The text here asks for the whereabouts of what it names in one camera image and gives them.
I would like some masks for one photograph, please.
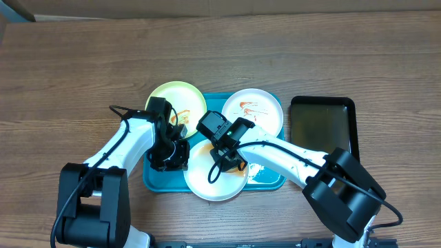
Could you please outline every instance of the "wood grain surface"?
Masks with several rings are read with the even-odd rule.
[[[141,109],[154,88],[181,80],[202,92],[273,92],[286,139],[293,96],[350,97],[362,164],[404,215],[375,235],[440,247],[440,27],[441,12],[10,24],[0,48],[0,246],[48,247],[59,172],[113,136],[108,105]],[[129,179],[132,224],[159,240],[331,236],[293,183],[209,203],[150,192],[141,164]],[[376,223],[395,219],[383,208]]]

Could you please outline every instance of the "sauce residue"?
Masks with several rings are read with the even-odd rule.
[[[252,110],[252,107],[258,107],[258,103],[255,103],[255,102],[240,102],[239,107],[240,107],[239,112],[243,113],[243,117],[254,116],[254,121],[257,121],[258,114],[268,114],[266,112]]]
[[[189,118],[190,117],[190,111],[189,110],[183,110],[181,112],[178,113],[178,124],[188,124],[189,123]],[[176,122],[176,116],[172,116],[171,119],[172,123]]]

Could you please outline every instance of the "black cable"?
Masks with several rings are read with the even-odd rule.
[[[56,248],[56,246],[55,246],[55,230],[57,229],[57,226],[59,225],[60,220],[62,219],[62,217],[64,215],[64,212],[68,208],[68,205],[69,205],[70,201],[74,198],[74,195],[77,192],[80,192],[81,190],[83,190],[83,188],[85,187],[85,182],[89,179],[89,177],[94,175],[94,171],[97,169],[97,167],[102,162],[104,162],[110,156],[110,154],[112,154],[112,152],[121,144],[121,142],[123,142],[124,138],[129,133],[129,130],[130,130],[129,129],[129,122],[127,121],[127,119],[125,119],[123,117],[122,113],[118,112],[116,109],[127,110],[127,111],[130,111],[131,109],[126,108],[126,107],[115,106],[115,105],[111,105],[111,106],[109,106],[109,108],[115,114],[118,114],[118,116],[121,117],[121,120],[123,120],[125,122],[124,133],[119,138],[119,140],[109,149],[109,151],[104,153],[103,156],[91,168],[89,168],[88,172],[86,172],[86,174],[81,178],[81,180],[78,182],[78,185],[72,191],[72,193],[70,194],[68,200],[66,201],[64,206],[61,208],[61,211],[60,211],[59,215],[57,216],[57,219],[55,220],[54,225],[52,226],[52,231],[50,233],[50,246],[51,246],[51,248]]]
[[[208,173],[208,182],[209,183],[214,183],[214,182],[216,182],[218,180],[218,178],[219,178],[219,176],[221,174],[221,170],[222,170],[222,163],[219,166],[219,172],[216,175],[214,180],[211,180],[212,173],[214,171],[214,168],[217,166],[217,164],[219,164],[223,159],[225,159],[226,156],[229,156],[230,154],[232,154],[233,152],[235,152],[236,150],[238,150],[240,148],[244,148],[244,147],[248,147],[248,146],[252,146],[252,145],[268,145],[270,147],[275,147],[275,148],[277,148],[277,149],[279,149],[279,150],[281,150],[283,152],[286,152],[287,154],[293,156],[294,158],[297,158],[298,160],[304,162],[305,164],[311,165],[312,167],[314,167],[314,168],[318,169],[319,171],[327,174],[328,176],[333,177],[336,180],[339,180],[340,182],[344,183],[346,186],[352,187],[352,188],[358,190],[359,192],[361,192],[361,193],[363,193],[363,194],[373,198],[374,200],[378,201],[380,204],[382,204],[385,207],[387,207],[388,209],[390,209],[398,217],[398,220],[395,221],[395,222],[374,225],[374,226],[368,228],[368,230],[367,230],[368,231],[367,239],[369,238],[369,233],[372,232],[374,229],[381,228],[381,227],[395,227],[395,226],[398,226],[398,225],[400,225],[402,223],[402,221],[403,221],[402,214],[394,206],[390,205],[387,201],[385,201],[385,200],[383,200],[381,198],[378,198],[377,196],[374,196],[373,194],[371,194],[368,191],[360,188],[357,185],[354,185],[353,183],[349,182],[348,180],[344,179],[343,177],[341,177],[341,176],[339,176],[339,175],[337,175],[337,174],[335,174],[333,172],[330,172],[329,170],[327,170],[327,169],[325,169],[325,168],[323,168],[323,167],[321,167],[321,166],[319,166],[319,165],[317,165],[317,164],[307,160],[306,158],[303,158],[302,156],[300,156],[300,155],[298,155],[298,154],[288,150],[287,148],[285,148],[285,147],[283,147],[281,145],[274,144],[274,143],[269,143],[267,141],[254,141],[254,142],[245,143],[245,144],[242,144],[242,145],[238,145],[237,147],[234,147],[233,149],[229,150],[228,152],[225,152],[213,164],[212,168],[210,169],[210,171]]]

